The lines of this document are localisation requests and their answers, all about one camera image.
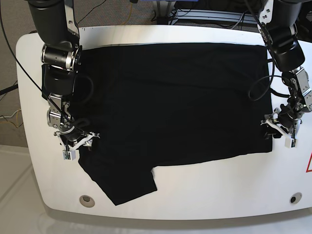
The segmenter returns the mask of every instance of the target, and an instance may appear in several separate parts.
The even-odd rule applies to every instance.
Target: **black fabric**
[[[71,111],[88,117],[88,130],[100,139],[94,138],[91,151],[79,149],[79,164],[115,205],[156,191],[156,166],[272,150],[260,126],[272,113],[270,93],[256,102],[247,96],[251,83],[268,75],[263,46],[118,46],[86,50],[81,57],[94,95]],[[76,97],[86,95],[85,82],[76,80]]]

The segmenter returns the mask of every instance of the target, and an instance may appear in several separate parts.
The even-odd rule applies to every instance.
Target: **white table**
[[[224,42],[263,44],[258,33],[189,26],[104,26],[80,28],[84,49],[100,46],[146,43]],[[312,44],[300,43],[312,74]],[[21,37],[17,57],[41,86],[38,34]],[[303,116],[298,147],[284,147],[284,138],[273,141],[268,154],[238,156],[196,165],[154,169],[157,192],[115,206],[79,166],[78,160],[63,160],[54,129],[48,127],[48,103],[18,67],[19,95],[29,151],[44,203],[55,210],[138,219],[215,219],[264,215],[312,207],[312,172],[307,166],[312,152],[312,114]],[[286,93],[278,78],[272,87]],[[273,96],[273,107],[285,103]],[[289,200],[297,192],[298,204]],[[83,207],[79,197],[88,195],[96,204]]]

